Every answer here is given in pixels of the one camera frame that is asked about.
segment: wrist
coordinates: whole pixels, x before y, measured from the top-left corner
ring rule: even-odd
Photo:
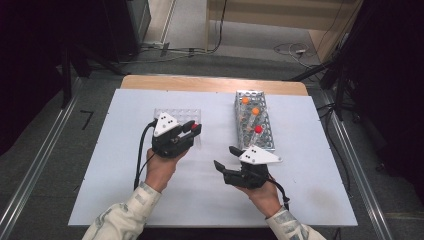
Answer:
[[[166,188],[167,183],[164,183],[158,178],[154,177],[146,177],[144,181],[145,184],[149,185],[149,187],[153,188],[155,191],[162,193],[162,191]]]
[[[280,202],[272,202],[270,204],[267,204],[265,208],[262,209],[262,214],[265,215],[265,217],[268,219],[272,216],[274,216],[278,211],[281,209]]]

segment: white table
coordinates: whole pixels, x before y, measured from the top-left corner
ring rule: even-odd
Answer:
[[[224,183],[213,164],[218,160],[229,169],[240,168],[228,151],[237,144],[234,98],[233,93],[219,92],[117,90],[69,225],[90,225],[110,205],[131,195],[140,136],[155,108],[188,108],[202,111],[201,144],[178,163],[148,226],[265,227],[263,215],[244,193]],[[314,226],[356,226],[312,99],[267,94],[266,101],[274,154],[283,158],[282,164],[269,165],[269,171],[291,198],[293,215]],[[151,146],[151,132],[143,153]]]

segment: red object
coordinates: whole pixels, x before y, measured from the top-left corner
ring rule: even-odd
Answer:
[[[255,127],[255,133],[261,133],[262,132],[262,127],[261,126],[256,126]]]

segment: black wall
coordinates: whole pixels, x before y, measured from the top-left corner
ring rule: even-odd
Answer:
[[[424,202],[423,3],[365,1],[358,21],[370,9],[346,57],[352,95],[384,139],[381,160],[413,183]]]
[[[0,1],[0,155],[63,87],[64,42],[109,61],[138,53],[125,0]]]

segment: beige jacket sleeve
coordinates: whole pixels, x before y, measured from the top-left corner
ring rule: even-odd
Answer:
[[[127,203],[115,204],[100,214],[88,228],[83,240],[136,240],[160,197],[160,193],[141,182]]]
[[[274,216],[266,219],[269,227],[278,240],[322,240],[325,239],[319,232],[307,225],[300,224],[284,207]]]

